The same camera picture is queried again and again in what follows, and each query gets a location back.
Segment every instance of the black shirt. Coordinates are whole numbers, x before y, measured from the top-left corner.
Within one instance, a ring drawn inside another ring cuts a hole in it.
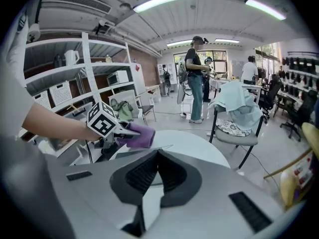
[[[199,56],[196,54],[194,48],[190,48],[190,49],[187,51],[187,54],[186,54],[186,56],[185,56],[185,67],[186,67],[186,71],[192,72],[192,73],[194,73],[194,74],[201,75],[201,70],[191,70],[191,69],[188,69],[188,68],[187,68],[187,63],[186,63],[186,62],[187,62],[188,59],[192,59],[192,63],[193,63],[194,65],[198,65],[198,66],[201,65]]]

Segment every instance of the ceiling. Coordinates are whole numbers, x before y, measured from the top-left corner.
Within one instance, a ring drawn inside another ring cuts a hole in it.
[[[40,29],[42,32],[95,33],[93,29],[105,18],[114,24],[107,36],[122,38],[153,55],[166,50],[167,43],[191,39],[194,35],[202,35],[212,43],[215,38],[233,38],[239,40],[244,49],[309,36],[289,0],[258,0],[283,12],[287,16],[283,21],[245,5],[244,0],[178,0],[140,14],[123,11],[120,4],[127,2],[134,7],[148,0],[100,1],[112,7],[109,14],[72,4],[41,3]]]

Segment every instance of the hand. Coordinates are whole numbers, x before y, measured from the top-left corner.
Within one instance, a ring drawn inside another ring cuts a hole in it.
[[[205,70],[206,73],[210,73],[210,67],[209,66],[203,66],[203,70]]]
[[[95,133],[93,130],[91,130],[90,128],[88,128],[87,126],[85,127],[85,136],[84,136],[87,140],[89,141],[97,141],[101,138],[100,135],[98,135],[97,133]]]

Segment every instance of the black rubber pad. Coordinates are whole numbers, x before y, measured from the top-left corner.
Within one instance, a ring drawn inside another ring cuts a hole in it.
[[[244,216],[255,233],[263,230],[271,224],[271,220],[263,214],[243,192],[229,195],[229,198]]]
[[[92,173],[90,173],[89,171],[83,171],[83,172],[79,172],[79,173],[74,173],[74,174],[69,174],[66,176],[66,178],[68,178],[69,181],[75,181],[75,180],[79,180],[88,176],[91,176]]]

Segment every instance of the jeans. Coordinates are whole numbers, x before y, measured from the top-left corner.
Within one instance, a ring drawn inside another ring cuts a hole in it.
[[[203,77],[203,85],[204,85],[204,90],[203,90],[203,93],[204,93],[204,96],[203,96],[203,99],[204,100],[208,100],[209,99],[209,77]]]
[[[188,85],[194,97],[190,118],[192,120],[199,120],[201,115],[201,107],[203,104],[202,75],[192,74],[192,76],[189,76]]]

